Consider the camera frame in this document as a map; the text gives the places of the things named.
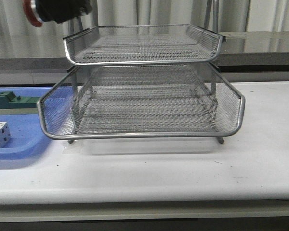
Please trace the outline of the grey stone counter ledge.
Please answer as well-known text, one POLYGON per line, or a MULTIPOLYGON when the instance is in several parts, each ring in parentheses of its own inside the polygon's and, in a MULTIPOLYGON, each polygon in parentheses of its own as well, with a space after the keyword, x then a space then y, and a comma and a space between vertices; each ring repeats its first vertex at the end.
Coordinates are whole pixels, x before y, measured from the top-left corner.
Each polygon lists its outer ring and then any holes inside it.
MULTIPOLYGON (((214 63, 224 72, 289 71, 289 31, 224 32, 214 63)), ((61 37, 0 36, 0 71, 67 70, 61 37)))

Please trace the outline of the red emergency stop button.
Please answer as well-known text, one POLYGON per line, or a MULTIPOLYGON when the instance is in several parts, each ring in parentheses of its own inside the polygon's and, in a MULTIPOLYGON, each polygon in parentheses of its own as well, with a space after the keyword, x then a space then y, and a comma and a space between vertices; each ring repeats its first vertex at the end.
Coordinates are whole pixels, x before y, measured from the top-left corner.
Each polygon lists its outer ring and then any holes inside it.
POLYGON ((26 18, 35 27, 51 21, 60 24, 92 11, 88 0, 23 0, 22 7, 26 18))

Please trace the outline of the silver metal rack frame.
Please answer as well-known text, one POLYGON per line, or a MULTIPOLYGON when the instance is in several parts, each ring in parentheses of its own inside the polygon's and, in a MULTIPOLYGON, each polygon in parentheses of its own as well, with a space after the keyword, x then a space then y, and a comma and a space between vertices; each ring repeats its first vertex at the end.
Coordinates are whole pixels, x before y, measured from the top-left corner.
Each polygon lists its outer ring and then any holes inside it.
MULTIPOLYGON (((218 0, 207 0, 205 19, 204 19, 204 28, 209 28, 209 21, 211 15, 211 7, 213 6, 213 16, 212 16, 212 29, 213 32, 218 32, 218 21, 219 21, 219 1, 218 0)), ((76 17, 79 31, 83 29, 82 20, 80 17, 76 17)), ((74 33, 74 19, 68 21, 68 31, 69 34, 74 33)), ((223 137, 216 138, 219 144, 224 143, 223 137)), ((69 144, 72 144, 74 140, 68 140, 69 144)))

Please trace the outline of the silver mesh tray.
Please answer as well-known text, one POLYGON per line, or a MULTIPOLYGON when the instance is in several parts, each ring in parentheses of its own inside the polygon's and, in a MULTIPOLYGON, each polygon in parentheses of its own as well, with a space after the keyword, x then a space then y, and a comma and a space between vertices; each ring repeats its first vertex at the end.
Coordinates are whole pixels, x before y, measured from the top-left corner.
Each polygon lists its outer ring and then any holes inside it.
POLYGON ((78 66, 209 62, 226 38, 190 24, 95 26, 63 39, 78 66))
POLYGON ((205 98, 106 99, 74 103, 79 133, 214 131, 217 103, 205 98))
POLYGON ((74 67, 37 103, 51 139, 223 137, 245 98, 212 63, 74 67))

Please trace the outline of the clear tape strip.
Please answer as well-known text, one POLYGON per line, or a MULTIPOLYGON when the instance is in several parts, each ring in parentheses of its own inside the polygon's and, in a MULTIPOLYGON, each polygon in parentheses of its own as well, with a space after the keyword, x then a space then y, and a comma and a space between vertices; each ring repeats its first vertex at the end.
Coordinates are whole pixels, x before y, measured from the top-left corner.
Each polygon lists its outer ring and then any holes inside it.
POLYGON ((83 154, 84 142, 81 140, 74 140, 72 143, 63 142, 62 154, 83 154))

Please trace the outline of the green electrical component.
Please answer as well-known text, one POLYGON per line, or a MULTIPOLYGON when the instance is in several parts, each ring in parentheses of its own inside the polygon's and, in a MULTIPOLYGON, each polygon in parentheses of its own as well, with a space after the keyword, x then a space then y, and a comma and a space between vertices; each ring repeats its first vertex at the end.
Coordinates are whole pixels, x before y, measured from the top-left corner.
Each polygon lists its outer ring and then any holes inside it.
POLYGON ((0 115, 37 114, 39 97, 16 96, 12 91, 0 92, 0 115))

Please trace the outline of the blue plastic bin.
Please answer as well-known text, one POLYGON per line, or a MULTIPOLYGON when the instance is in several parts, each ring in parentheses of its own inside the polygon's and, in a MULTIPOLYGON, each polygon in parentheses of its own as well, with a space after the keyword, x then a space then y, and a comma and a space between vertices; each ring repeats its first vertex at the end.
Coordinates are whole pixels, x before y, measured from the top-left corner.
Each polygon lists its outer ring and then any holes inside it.
MULTIPOLYGON (((16 96, 41 97, 48 87, 2 87, 0 92, 12 91, 16 96)), ((0 122, 8 122, 11 138, 0 148, 0 161, 38 158, 51 139, 42 131, 37 114, 0 115, 0 122)))

